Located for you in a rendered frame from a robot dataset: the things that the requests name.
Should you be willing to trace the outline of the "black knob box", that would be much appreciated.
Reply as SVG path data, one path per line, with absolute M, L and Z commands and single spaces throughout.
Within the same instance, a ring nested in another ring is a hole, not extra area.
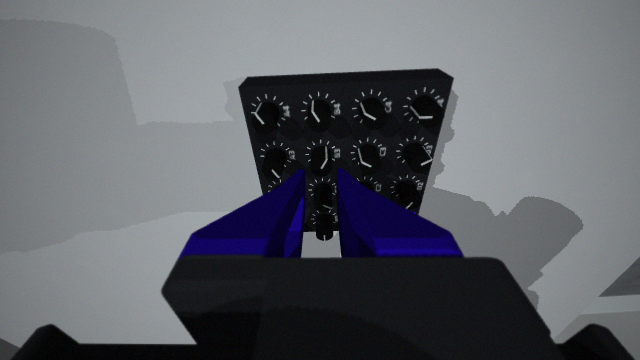
M 247 77 L 262 194 L 305 169 L 304 232 L 322 241 L 339 231 L 338 168 L 418 215 L 453 80 L 438 68 Z

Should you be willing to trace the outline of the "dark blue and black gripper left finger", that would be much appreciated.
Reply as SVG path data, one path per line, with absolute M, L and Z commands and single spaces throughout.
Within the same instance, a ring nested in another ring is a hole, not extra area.
M 301 258 L 305 197 L 305 169 L 299 169 L 277 188 L 193 232 L 178 259 L 192 254 Z

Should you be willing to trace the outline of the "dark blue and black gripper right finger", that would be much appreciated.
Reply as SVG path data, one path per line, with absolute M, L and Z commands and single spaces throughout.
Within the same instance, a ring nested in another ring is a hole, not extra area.
M 341 258 L 464 257 L 450 231 L 366 188 L 342 168 L 336 194 Z

